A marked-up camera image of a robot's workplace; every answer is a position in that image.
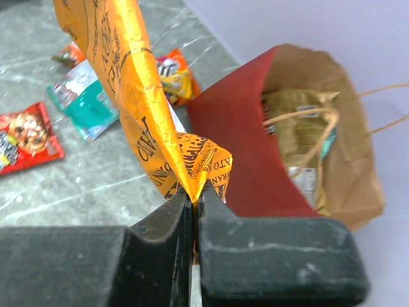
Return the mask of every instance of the bag handle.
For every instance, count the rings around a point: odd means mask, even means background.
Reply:
[[[308,162],[320,152],[322,144],[324,141],[328,138],[332,130],[337,127],[338,121],[339,121],[339,113],[337,109],[331,108],[331,107],[317,107],[315,109],[310,109],[310,110],[304,110],[304,111],[297,111],[293,113],[288,113],[288,114],[283,114],[280,116],[277,116],[275,118],[272,118],[270,120],[266,120],[263,122],[264,126],[270,125],[272,123],[279,122],[281,120],[287,120],[288,118],[293,118],[297,117],[300,115],[308,115],[308,114],[314,114],[314,113],[328,113],[329,114],[329,121],[328,125],[325,128],[325,130],[322,132],[322,135],[318,139],[318,141],[315,143],[315,145],[307,152],[307,154],[304,157],[304,160],[300,163],[298,166],[298,171],[295,172],[290,176],[290,178],[297,177],[299,174],[302,172],[302,168],[304,168]]]
[[[409,87],[409,83],[393,84],[393,85],[385,86],[383,88],[378,88],[378,89],[371,90],[371,91],[365,91],[363,93],[358,94],[357,97],[363,97],[363,96],[366,96],[366,95],[377,93],[379,91],[389,90],[391,88],[407,88],[407,87]],[[322,135],[318,139],[317,143],[315,143],[315,145],[307,152],[307,155],[305,155],[304,160],[298,166],[298,171],[295,174],[292,174],[290,176],[290,178],[294,178],[294,177],[298,176],[299,174],[301,174],[301,172],[302,172],[301,169],[306,167],[308,162],[316,154],[318,154],[320,152],[322,144],[328,138],[328,136],[332,132],[332,129],[334,129],[338,124],[338,121],[339,121],[338,110],[334,109],[334,108],[330,108],[330,107],[317,107],[316,109],[310,109],[310,110],[305,110],[305,111],[297,111],[297,112],[293,112],[293,113],[283,114],[283,115],[277,116],[275,118],[272,118],[272,119],[269,119],[269,120],[266,120],[265,122],[263,122],[263,125],[267,126],[267,125],[270,125],[272,123],[279,122],[281,120],[287,120],[288,118],[292,118],[292,117],[296,117],[296,116],[300,116],[300,115],[314,114],[314,113],[329,113],[330,120],[328,122],[327,127],[323,131]],[[388,128],[392,127],[392,126],[395,126],[395,125],[407,120],[407,119],[409,119],[409,114],[407,114],[406,116],[404,116],[404,117],[402,117],[402,118],[400,118],[400,119],[398,119],[398,120],[396,120],[396,121],[394,121],[392,123],[389,123],[389,124],[384,125],[384,126],[382,126],[380,128],[369,131],[369,135],[372,135],[372,134],[375,134],[375,133],[380,132],[382,130],[388,129]]]
[[[364,93],[358,94],[358,97],[363,97],[366,95],[370,95],[373,93],[378,93],[379,91],[385,91],[385,90],[390,90],[391,88],[408,88],[409,87],[409,83],[401,83],[401,84],[392,84],[392,85],[388,85],[388,86],[384,86],[382,88],[377,88],[375,90],[371,90],[371,91],[365,91]],[[405,115],[404,117],[392,122],[392,123],[388,123],[387,125],[384,125],[380,128],[374,129],[372,131],[369,131],[369,135],[375,134],[377,132],[380,132],[382,130],[391,128],[392,126],[395,126],[405,120],[407,120],[409,118],[409,114]]]

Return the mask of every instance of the green and white packet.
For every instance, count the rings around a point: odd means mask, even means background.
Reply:
[[[91,143],[119,118],[88,60],[71,69],[47,93],[82,138]]]

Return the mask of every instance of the gift bag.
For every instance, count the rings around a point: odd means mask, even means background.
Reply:
[[[334,100],[337,137],[323,160],[325,208],[352,230],[364,226],[382,214],[385,200],[359,96],[330,55],[290,44],[258,56],[188,105],[194,132],[235,159],[227,205],[239,216],[316,214],[293,185],[263,125],[261,96],[288,88],[339,92]]]
[[[223,199],[231,154],[209,139],[176,132],[137,1],[54,0],[54,7],[61,29],[116,104],[128,142],[159,192],[170,198],[181,185],[196,204],[209,179]]]

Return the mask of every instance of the gray marble surface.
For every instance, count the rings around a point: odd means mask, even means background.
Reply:
[[[237,63],[182,0],[141,0],[155,55],[181,48],[203,88]],[[66,70],[50,60],[70,38],[57,25],[52,0],[0,1],[0,113],[44,100],[66,150],[63,161],[0,177],[0,225],[131,225],[163,203],[116,123],[86,145],[45,88]],[[186,111],[176,110],[189,129]],[[194,268],[192,306],[201,306]]]

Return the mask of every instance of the yellow plastic packaging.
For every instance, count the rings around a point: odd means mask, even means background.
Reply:
[[[197,203],[207,179],[224,199],[231,154],[209,139],[176,133],[136,0],[54,0],[69,33],[116,103],[128,142],[165,198],[181,184]],[[228,171],[214,169],[229,161]]]

